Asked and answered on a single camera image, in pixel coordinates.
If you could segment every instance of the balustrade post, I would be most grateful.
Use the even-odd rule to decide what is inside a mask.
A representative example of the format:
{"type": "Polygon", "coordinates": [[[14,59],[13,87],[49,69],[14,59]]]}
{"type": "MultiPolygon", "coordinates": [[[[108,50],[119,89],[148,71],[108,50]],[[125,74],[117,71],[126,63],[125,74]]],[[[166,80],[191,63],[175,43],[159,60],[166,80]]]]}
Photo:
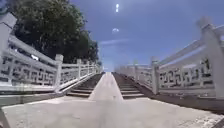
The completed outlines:
{"type": "Polygon", "coordinates": [[[55,61],[57,63],[57,72],[56,72],[56,78],[55,78],[55,91],[56,92],[59,92],[59,90],[60,90],[63,58],[64,57],[61,54],[57,54],[55,56],[55,61]]]}
{"type": "Polygon", "coordinates": [[[131,72],[130,72],[129,67],[128,66],[125,66],[125,70],[126,70],[125,75],[128,76],[128,77],[130,77],[131,72]]]}
{"type": "Polygon", "coordinates": [[[214,31],[214,26],[208,18],[197,22],[201,29],[201,41],[206,45],[206,53],[211,63],[213,84],[217,99],[224,99],[224,53],[221,47],[221,37],[214,31]]]}
{"type": "Polygon", "coordinates": [[[78,80],[80,80],[81,78],[81,66],[82,66],[82,60],[78,59],[77,60],[77,64],[78,64],[78,80]]]}
{"type": "Polygon", "coordinates": [[[155,57],[151,58],[151,67],[152,67],[152,92],[158,94],[159,89],[159,73],[158,65],[155,57]]]}
{"type": "Polygon", "coordinates": [[[99,68],[100,68],[100,72],[99,73],[102,73],[103,72],[103,66],[99,65],[99,68]]]}
{"type": "Polygon", "coordinates": [[[97,66],[95,63],[92,63],[92,73],[96,74],[97,66]]]}
{"type": "Polygon", "coordinates": [[[99,74],[102,73],[102,66],[98,65],[98,64],[94,64],[95,65],[95,74],[99,74]]]}
{"type": "Polygon", "coordinates": [[[125,66],[122,66],[122,72],[121,72],[121,73],[122,73],[123,75],[126,75],[126,71],[127,71],[127,70],[126,70],[126,67],[125,67],[125,66]]]}
{"type": "Polygon", "coordinates": [[[137,63],[134,63],[134,78],[135,78],[135,80],[139,80],[138,79],[138,65],[137,65],[137,63]]]}
{"type": "Polygon", "coordinates": [[[127,66],[127,76],[128,77],[131,77],[132,76],[132,74],[133,74],[133,69],[130,67],[130,66],[127,66]]]}
{"type": "Polygon", "coordinates": [[[90,64],[90,68],[89,68],[89,73],[90,73],[90,74],[93,73],[93,66],[94,66],[94,64],[91,63],[91,64],[90,64]]]}
{"type": "Polygon", "coordinates": [[[17,19],[11,14],[7,13],[0,18],[0,64],[3,61],[3,52],[7,48],[8,39],[17,19]]]}
{"type": "Polygon", "coordinates": [[[99,70],[98,68],[99,68],[99,67],[98,67],[95,63],[93,64],[93,67],[94,67],[94,68],[92,69],[92,72],[93,72],[94,74],[98,73],[98,70],[99,70]]]}
{"type": "Polygon", "coordinates": [[[135,66],[131,66],[130,68],[132,70],[132,75],[131,76],[135,79],[135,66]]]}
{"type": "Polygon", "coordinates": [[[89,75],[89,67],[90,67],[89,61],[86,62],[86,65],[87,65],[87,75],[89,75]]]}
{"type": "Polygon", "coordinates": [[[117,72],[119,74],[123,74],[123,67],[122,66],[121,67],[118,67],[117,68],[117,71],[115,71],[115,72],[117,72]]]}

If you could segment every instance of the walkway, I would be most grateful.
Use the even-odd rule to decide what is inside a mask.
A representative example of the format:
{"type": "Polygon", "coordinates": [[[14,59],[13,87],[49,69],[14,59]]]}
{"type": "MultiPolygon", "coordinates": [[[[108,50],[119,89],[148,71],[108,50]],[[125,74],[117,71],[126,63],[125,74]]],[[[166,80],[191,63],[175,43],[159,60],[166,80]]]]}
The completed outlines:
{"type": "Polygon", "coordinates": [[[3,111],[11,128],[209,128],[223,118],[147,98],[123,100],[111,73],[88,100],[62,97],[3,111]]]}

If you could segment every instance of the railing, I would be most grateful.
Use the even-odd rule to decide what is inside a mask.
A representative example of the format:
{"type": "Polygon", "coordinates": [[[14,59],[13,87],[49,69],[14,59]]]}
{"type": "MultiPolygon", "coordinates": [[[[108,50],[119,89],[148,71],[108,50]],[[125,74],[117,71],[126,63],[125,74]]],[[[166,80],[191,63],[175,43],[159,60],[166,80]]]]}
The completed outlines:
{"type": "Polygon", "coordinates": [[[63,64],[62,55],[36,51],[10,34],[15,22],[10,13],[0,18],[0,92],[57,92],[100,72],[96,64],[63,64]]]}
{"type": "Polygon", "coordinates": [[[159,62],[152,59],[148,67],[121,66],[116,72],[132,77],[154,94],[224,99],[224,26],[215,28],[207,18],[197,24],[202,32],[198,41],[159,62]]]}

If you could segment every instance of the blue sky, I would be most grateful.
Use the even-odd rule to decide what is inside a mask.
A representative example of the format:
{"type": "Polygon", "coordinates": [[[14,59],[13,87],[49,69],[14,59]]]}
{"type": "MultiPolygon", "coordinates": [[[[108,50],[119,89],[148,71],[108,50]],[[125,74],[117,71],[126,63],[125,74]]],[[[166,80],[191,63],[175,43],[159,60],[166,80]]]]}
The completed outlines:
{"type": "Polygon", "coordinates": [[[161,60],[200,38],[195,22],[208,16],[224,25],[223,0],[71,0],[99,42],[106,71],[137,61],[161,60]]]}

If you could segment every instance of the bridge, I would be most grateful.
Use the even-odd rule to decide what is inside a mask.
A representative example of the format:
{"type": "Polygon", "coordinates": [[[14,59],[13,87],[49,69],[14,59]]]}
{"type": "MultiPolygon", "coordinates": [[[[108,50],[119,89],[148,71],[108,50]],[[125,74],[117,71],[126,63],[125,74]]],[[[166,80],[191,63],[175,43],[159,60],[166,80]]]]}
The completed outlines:
{"type": "Polygon", "coordinates": [[[151,64],[115,72],[55,60],[11,34],[0,17],[0,126],[4,128],[222,128],[224,27],[197,22],[201,37],[151,64]]]}

